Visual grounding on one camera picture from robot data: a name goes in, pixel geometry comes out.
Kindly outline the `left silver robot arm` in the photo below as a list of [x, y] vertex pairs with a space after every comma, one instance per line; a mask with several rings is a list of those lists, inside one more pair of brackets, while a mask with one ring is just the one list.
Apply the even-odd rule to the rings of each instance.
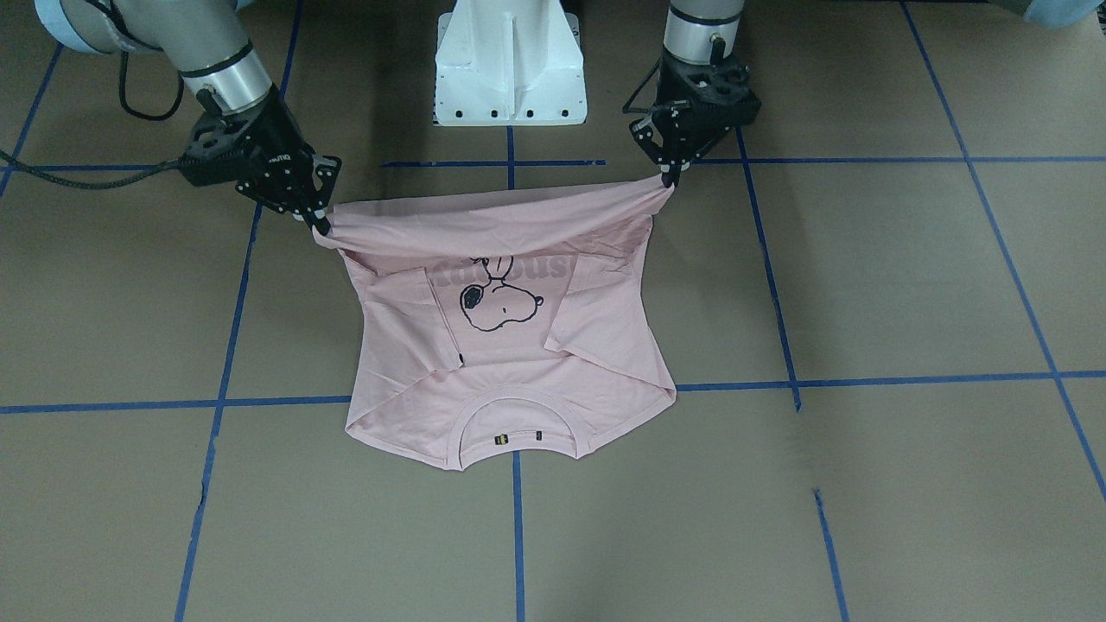
[[632, 139], [676, 187], [693, 160], [761, 110], [750, 68], [735, 54], [742, 1], [671, 1], [661, 55], [620, 110]]

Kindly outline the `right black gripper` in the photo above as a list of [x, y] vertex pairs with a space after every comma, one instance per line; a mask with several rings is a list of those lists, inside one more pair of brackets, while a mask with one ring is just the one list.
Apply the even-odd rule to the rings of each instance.
[[201, 89], [197, 99], [204, 114], [179, 158], [186, 182], [196, 187], [232, 182], [249, 200], [302, 217], [307, 228], [326, 237], [342, 160], [307, 144], [276, 87], [233, 114], [218, 106], [213, 89]]

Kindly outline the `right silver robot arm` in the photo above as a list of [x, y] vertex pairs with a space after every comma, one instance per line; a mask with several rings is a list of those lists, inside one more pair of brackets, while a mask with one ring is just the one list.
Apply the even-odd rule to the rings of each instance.
[[239, 194], [328, 234], [342, 162], [304, 139], [253, 40], [240, 1], [38, 1], [40, 23], [82, 53], [161, 53], [202, 108], [175, 166], [186, 182]]

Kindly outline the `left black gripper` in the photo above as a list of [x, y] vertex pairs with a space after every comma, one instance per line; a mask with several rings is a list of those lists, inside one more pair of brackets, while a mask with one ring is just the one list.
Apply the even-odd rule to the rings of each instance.
[[753, 123], [761, 106], [750, 70], [735, 53], [711, 52], [705, 64], [696, 64], [666, 50], [624, 103], [624, 113], [635, 117], [632, 139], [661, 172], [664, 187], [678, 187], [695, 159], [732, 129]]

